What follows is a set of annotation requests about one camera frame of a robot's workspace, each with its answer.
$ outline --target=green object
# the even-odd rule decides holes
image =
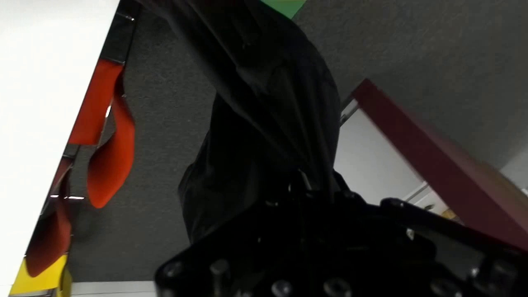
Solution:
[[[294,17],[307,0],[263,0],[287,17]]]

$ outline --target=yellow object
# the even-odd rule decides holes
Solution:
[[[71,295],[71,273],[66,268],[68,255],[60,257],[53,265],[43,270],[38,276],[32,276],[27,268],[27,260],[22,262],[10,295],[22,295],[43,290],[56,290],[56,297]]]

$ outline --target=black fabric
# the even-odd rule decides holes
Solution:
[[[256,0],[141,1],[172,24],[218,90],[210,131],[180,182],[190,237],[284,192],[294,169],[332,197],[340,98],[306,34]]]

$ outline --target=black cloth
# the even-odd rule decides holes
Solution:
[[[172,24],[218,90],[178,189],[190,237],[284,192],[294,169],[332,197],[340,98],[299,26],[259,0],[141,1]]]

